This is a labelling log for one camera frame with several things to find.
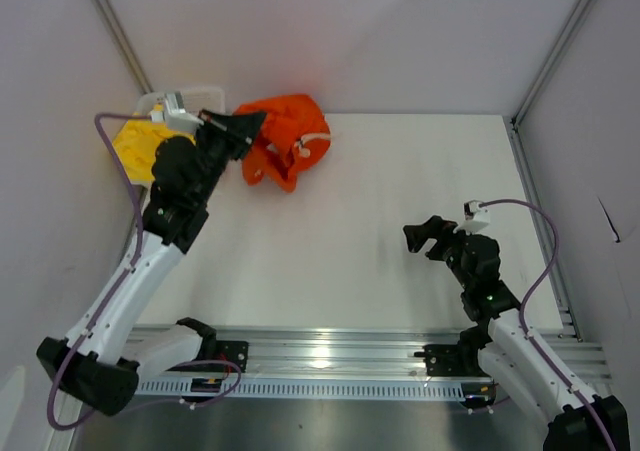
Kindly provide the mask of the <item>orange shorts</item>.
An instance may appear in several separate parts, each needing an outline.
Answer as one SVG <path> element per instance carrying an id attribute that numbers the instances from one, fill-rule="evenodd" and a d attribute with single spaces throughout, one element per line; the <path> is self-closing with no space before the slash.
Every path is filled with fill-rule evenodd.
<path id="1" fill-rule="evenodd" d="M 259 135 L 242 160 L 250 186 L 269 179 L 283 191 L 295 190 L 298 176 L 328 152 L 331 133 L 318 104 L 307 94 L 282 95 L 240 105 L 234 113 L 264 112 Z"/>

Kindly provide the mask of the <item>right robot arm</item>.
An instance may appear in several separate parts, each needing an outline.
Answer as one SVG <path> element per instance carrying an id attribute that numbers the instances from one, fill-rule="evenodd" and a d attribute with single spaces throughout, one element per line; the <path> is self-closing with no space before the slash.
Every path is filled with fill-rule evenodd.
<path id="1" fill-rule="evenodd" d="M 546 450 L 627 450 L 629 424 L 623 404 L 602 397 L 573 372 L 538 331 L 500 275 L 496 240 L 470 234 L 437 215 L 403 228 L 411 253 L 443 263 L 462 288 L 473 327 L 454 345 L 426 345 L 418 352 L 430 377 L 489 377 L 537 424 Z"/>

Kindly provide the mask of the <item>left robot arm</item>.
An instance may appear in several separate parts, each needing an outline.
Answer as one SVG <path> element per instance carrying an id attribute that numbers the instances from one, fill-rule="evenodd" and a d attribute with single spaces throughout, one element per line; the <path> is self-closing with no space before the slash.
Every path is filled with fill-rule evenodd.
<path id="1" fill-rule="evenodd" d="M 64 338 L 46 337 L 36 351 L 53 393 L 62 391 L 114 416 L 140 383 L 175 367 L 242 371 L 219 360 L 216 330 L 194 318 L 178 320 L 131 350 L 125 345 L 156 290 L 202 230 L 227 165 L 248 154 L 266 117 L 264 112 L 201 110 L 193 139 L 173 136 L 157 147 L 150 201 L 134 209 L 137 233 L 114 275 Z"/>

